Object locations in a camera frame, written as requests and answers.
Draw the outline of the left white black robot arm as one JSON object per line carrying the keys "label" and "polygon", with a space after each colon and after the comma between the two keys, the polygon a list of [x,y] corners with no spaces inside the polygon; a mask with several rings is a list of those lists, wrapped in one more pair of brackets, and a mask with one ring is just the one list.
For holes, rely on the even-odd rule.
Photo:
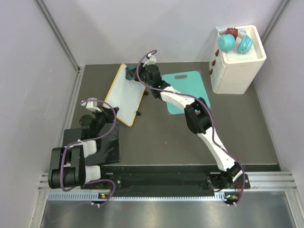
{"label": "left white black robot arm", "polygon": [[78,128],[64,131],[61,147],[52,149],[48,185],[52,189],[107,185],[102,166],[120,161],[118,108],[101,108],[83,115]]}

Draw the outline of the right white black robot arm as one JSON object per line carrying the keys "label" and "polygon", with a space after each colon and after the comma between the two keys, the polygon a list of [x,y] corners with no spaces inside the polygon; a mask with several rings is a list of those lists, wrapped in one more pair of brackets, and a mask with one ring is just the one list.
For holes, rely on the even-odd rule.
{"label": "right white black robot arm", "polygon": [[135,80],[151,89],[154,98],[161,99],[184,110],[188,129],[207,145],[221,172],[225,187],[233,188],[244,173],[242,166],[228,153],[218,138],[212,114],[203,98],[182,94],[165,82],[157,65],[139,63]]}

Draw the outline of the blue heart eraser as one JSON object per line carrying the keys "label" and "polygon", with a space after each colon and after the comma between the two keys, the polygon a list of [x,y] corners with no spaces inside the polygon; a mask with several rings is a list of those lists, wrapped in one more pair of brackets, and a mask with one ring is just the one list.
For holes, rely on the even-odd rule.
{"label": "blue heart eraser", "polygon": [[133,80],[134,70],[136,70],[136,69],[134,67],[131,67],[131,66],[127,66],[125,68],[125,78],[127,80]]}

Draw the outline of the yellow framed whiteboard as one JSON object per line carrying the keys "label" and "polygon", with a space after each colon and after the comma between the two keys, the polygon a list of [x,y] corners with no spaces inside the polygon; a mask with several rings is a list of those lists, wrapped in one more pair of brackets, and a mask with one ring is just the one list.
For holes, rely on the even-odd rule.
{"label": "yellow framed whiteboard", "polygon": [[105,101],[112,107],[118,107],[117,119],[131,127],[140,106],[145,86],[135,80],[127,80],[125,78],[126,68],[126,64],[120,65]]}

